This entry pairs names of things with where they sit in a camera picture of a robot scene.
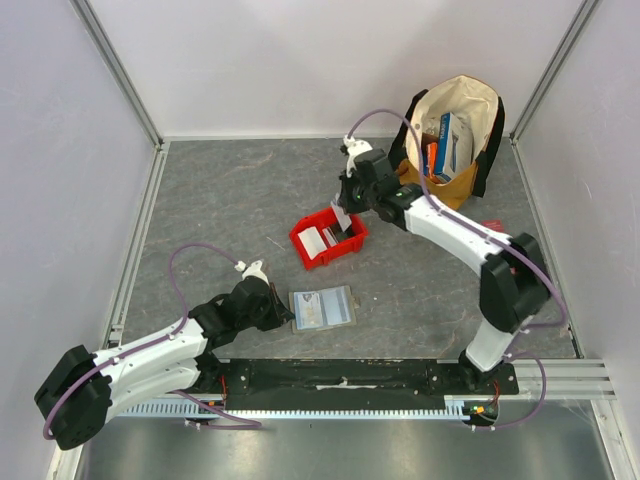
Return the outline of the grey card holder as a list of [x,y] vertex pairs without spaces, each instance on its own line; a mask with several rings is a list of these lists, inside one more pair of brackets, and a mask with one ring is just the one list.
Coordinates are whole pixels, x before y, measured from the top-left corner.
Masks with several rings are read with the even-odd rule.
[[[326,324],[326,320],[324,318],[323,315],[323,307],[322,307],[322,316],[323,316],[323,326],[320,328],[316,328],[316,329],[310,329],[310,330],[299,330],[296,327],[296,315],[295,315],[295,319],[292,320],[292,330],[295,334],[304,334],[304,333],[311,333],[311,332],[316,332],[316,331],[324,331],[324,330],[330,330],[330,329],[335,329],[335,328],[339,328],[339,327],[345,327],[345,326],[355,326],[357,324],[357,318],[356,318],[356,300],[352,295],[352,291],[351,288],[349,286],[339,286],[339,287],[345,287],[347,290],[347,295],[348,295],[348,303],[349,303],[349,311],[350,311],[350,315],[351,315],[351,321],[347,324],[343,324],[343,325],[336,325],[336,326],[328,326]],[[320,294],[321,297],[321,291],[325,290],[325,289],[321,289],[321,290],[315,290],[315,291],[299,291],[299,292],[318,292]],[[291,311],[295,314],[295,307],[294,307],[294,294],[296,292],[290,292],[289,293],[289,306]]]

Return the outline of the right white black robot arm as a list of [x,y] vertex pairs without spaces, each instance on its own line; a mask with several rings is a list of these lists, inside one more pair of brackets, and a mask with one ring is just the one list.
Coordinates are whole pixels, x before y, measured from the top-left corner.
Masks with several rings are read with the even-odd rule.
[[387,223],[427,239],[466,264],[479,278],[484,317],[460,354],[458,381],[467,392],[483,392],[520,332],[551,296],[541,249],[534,237],[492,231],[447,207],[420,185],[402,184],[386,153],[366,141],[341,149],[337,206],[346,214],[375,212]]

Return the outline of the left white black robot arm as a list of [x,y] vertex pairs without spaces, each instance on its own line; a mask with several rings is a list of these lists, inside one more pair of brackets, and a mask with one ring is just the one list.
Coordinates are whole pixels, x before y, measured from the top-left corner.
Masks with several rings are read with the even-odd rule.
[[190,310],[170,326],[120,347],[67,350],[34,395],[43,436],[71,450],[128,408],[164,393],[193,387],[201,393],[220,380],[215,349],[247,329],[277,329],[294,317],[273,283],[241,280]]

